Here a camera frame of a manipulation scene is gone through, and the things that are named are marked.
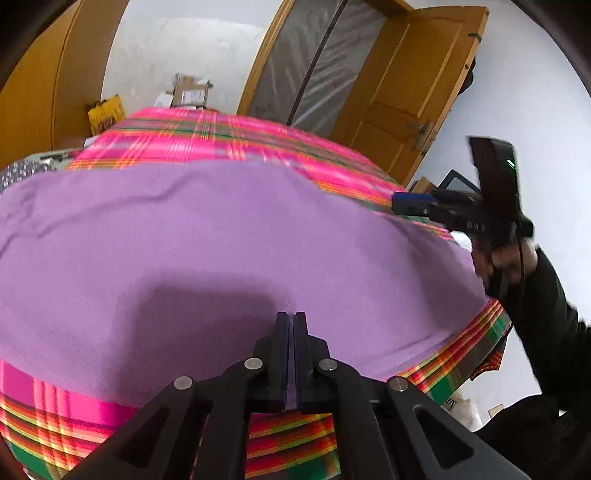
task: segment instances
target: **cardboard box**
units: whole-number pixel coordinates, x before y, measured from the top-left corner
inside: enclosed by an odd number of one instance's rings
[[[103,100],[88,110],[90,131],[93,135],[101,134],[124,118],[125,111],[119,95]]]
[[[212,86],[209,81],[199,81],[195,77],[177,73],[172,106],[207,106],[207,91]]]

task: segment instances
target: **purple cloth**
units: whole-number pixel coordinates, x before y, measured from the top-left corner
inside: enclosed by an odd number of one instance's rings
[[[486,303],[457,245],[281,166],[40,174],[1,197],[0,225],[0,358],[122,404],[221,374],[279,311],[385,379]]]

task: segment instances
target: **handheld device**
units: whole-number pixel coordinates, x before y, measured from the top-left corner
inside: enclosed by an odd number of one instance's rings
[[[534,225],[521,212],[515,149],[509,142],[469,137],[480,189],[456,192],[434,189],[430,194],[398,193],[392,210],[398,215],[426,216],[450,231],[475,236],[490,253],[534,235]],[[509,287],[508,276],[495,272],[485,285],[491,297],[502,299]]]

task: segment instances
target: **black cable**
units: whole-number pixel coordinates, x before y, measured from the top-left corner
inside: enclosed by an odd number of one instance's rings
[[[519,288],[519,299],[517,300],[517,317],[516,321],[521,320],[521,312],[523,310],[523,299],[525,296],[525,265],[523,262],[523,247],[521,245],[521,239],[518,240],[517,245],[519,246],[519,266],[521,270],[521,286]]]

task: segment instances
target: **wooden cabinet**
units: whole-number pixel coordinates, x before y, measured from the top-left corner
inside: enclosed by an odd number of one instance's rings
[[[78,0],[33,42],[0,91],[0,168],[81,147],[128,0]]]

